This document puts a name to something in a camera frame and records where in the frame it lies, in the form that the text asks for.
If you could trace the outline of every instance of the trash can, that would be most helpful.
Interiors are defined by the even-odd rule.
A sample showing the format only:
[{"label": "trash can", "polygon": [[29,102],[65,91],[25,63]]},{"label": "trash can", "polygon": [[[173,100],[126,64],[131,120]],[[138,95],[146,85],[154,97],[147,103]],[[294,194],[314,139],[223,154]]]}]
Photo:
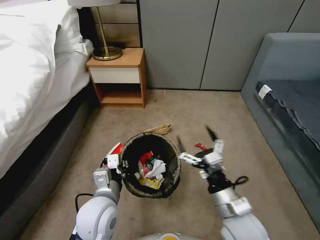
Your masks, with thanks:
[{"label": "trash can", "polygon": [[[166,171],[162,173],[164,181],[158,190],[140,185],[135,173],[139,172],[140,157],[152,151],[166,164]],[[125,173],[123,182],[133,195],[148,198],[167,198],[177,188],[180,182],[181,162],[179,153],[172,142],[157,133],[140,133],[131,138],[124,146],[120,156],[120,166]]]}]

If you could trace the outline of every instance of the lamp shade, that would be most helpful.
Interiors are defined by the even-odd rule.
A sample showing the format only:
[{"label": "lamp shade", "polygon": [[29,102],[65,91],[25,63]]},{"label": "lamp shade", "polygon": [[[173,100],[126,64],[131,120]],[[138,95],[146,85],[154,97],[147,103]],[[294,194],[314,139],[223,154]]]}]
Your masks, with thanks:
[{"label": "lamp shade", "polygon": [[68,0],[73,7],[101,7],[120,3],[120,0]]}]

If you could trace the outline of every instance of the carpet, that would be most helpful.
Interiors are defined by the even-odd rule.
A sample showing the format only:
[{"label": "carpet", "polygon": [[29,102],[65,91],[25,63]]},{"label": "carpet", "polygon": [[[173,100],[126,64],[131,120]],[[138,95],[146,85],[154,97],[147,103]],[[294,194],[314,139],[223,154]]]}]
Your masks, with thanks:
[{"label": "carpet", "polygon": [[[157,125],[171,123],[166,135],[175,145],[179,135],[189,153],[201,142],[212,146],[204,126],[225,140],[227,177],[249,182],[236,192],[245,196],[272,240],[320,239],[308,213],[278,160],[263,138],[240,93],[149,90],[145,109],[96,109],[88,119],[72,157],[52,194],[35,214],[21,240],[69,239],[75,225],[74,198],[93,193],[92,174],[118,142]],[[79,205],[88,197],[79,197]],[[181,182],[167,199],[137,198],[123,186],[115,240],[156,232],[178,232],[200,239],[220,239],[222,221],[198,170],[182,163]]]}]

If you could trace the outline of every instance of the nightstand shelf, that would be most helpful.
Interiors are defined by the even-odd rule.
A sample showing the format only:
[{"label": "nightstand shelf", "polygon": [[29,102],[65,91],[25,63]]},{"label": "nightstand shelf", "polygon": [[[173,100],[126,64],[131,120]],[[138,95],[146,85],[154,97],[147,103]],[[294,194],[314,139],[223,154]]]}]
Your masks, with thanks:
[{"label": "nightstand shelf", "polygon": [[87,62],[101,107],[145,106],[145,62],[143,48],[127,48],[111,61],[91,58]]}]

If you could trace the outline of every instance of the gray bed frame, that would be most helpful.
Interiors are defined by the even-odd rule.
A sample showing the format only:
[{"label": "gray bed frame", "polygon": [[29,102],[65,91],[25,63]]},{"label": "gray bed frame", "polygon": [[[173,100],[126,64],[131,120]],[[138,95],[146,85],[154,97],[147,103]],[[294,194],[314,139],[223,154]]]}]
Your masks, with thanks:
[{"label": "gray bed frame", "polygon": [[287,79],[320,81],[319,33],[267,34],[241,90],[241,96],[263,136],[319,231],[319,186],[304,167],[303,159],[254,94],[258,81]]},{"label": "gray bed frame", "polygon": [[[90,84],[71,99],[1,179],[1,190],[9,196],[6,203],[1,202],[6,207],[0,214],[0,239],[18,237],[58,183],[92,109],[89,96],[93,90],[89,88]],[[46,139],[50,139],[48,144],[42,144]],[[37,163],[27,169],[29,161]],[[19,184],[11,191],[7,186],[15,184],[16,175]]]}]

